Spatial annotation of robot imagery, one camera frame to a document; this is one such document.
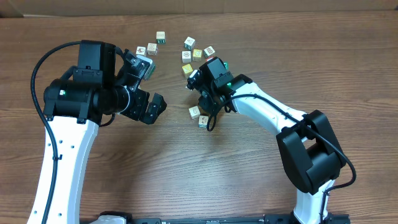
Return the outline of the white block blue side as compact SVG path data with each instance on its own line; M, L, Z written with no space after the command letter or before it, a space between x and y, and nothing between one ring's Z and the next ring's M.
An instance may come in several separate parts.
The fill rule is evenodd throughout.
M199 119L198 119L198 127L199 128L206 128L207 125L208 125L208 120L209 120L208 116L200 115Z

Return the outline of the white block snail picture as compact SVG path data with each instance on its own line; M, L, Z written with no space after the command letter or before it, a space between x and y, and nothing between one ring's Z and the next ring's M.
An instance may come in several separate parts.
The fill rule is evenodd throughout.
M194 106L188 109L191 119L197 119L200 117L201 112L198 106Z

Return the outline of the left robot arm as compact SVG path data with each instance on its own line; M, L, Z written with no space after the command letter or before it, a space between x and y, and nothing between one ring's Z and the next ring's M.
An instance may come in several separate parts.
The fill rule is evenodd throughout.
M81 40L78 63L44 91L35 106L45 127L44 159L29 223L78 223L88 157L102 117L121 114L155 123L166 109L159 94L140 89L152 59L106 42Z

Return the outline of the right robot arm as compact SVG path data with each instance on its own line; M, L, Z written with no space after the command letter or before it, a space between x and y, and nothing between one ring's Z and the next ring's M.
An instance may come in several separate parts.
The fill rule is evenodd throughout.
M210 117L212 131L221 110L250 117L273 134L284 171L297 189L290 215L267 215L265 223L349 223L346 215L327 210L329 194L348 159L328 118L318 110L295 110L271 97L249 77L233 76L215 57L187 77L187 88L201 96L199 106Z

